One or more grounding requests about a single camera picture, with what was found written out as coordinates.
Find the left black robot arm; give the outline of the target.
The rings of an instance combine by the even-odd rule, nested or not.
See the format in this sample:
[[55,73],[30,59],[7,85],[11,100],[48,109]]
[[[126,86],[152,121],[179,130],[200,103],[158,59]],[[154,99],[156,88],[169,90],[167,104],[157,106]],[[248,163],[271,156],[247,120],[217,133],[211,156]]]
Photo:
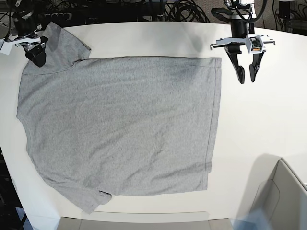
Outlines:
[[251,81],[254,82],[266,52],[265,45],[275,44],[275,41],[267,35],[255,33],[254,23],[263,16],[267,1],[262,2],[259,14],[256,14],[253,0],[225,0],[224,5],[225,8],[212,8],[211,14],[219,21],[230,24],[232,36],[216,40],[210,45],[210,49],[224,48],[235,69],[238,81],[243,84],[245,83],[245,70],[239,65],[237,56],[242,53],[240,47],[245,46],[248,53],[253,56],[249,72]]

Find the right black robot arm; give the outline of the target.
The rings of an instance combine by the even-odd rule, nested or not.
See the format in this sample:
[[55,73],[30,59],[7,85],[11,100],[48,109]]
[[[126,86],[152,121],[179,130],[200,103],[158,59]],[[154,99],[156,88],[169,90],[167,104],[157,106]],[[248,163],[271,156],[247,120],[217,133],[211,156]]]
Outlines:
[[22,46],[25,56],[36,66],[46,63],[45,53],[48,38],[39,36],[41,25],[36,22],[31,0],[7,0],[9,9],[8,32],[0,40],[0,52],[9,55],[13,46]]

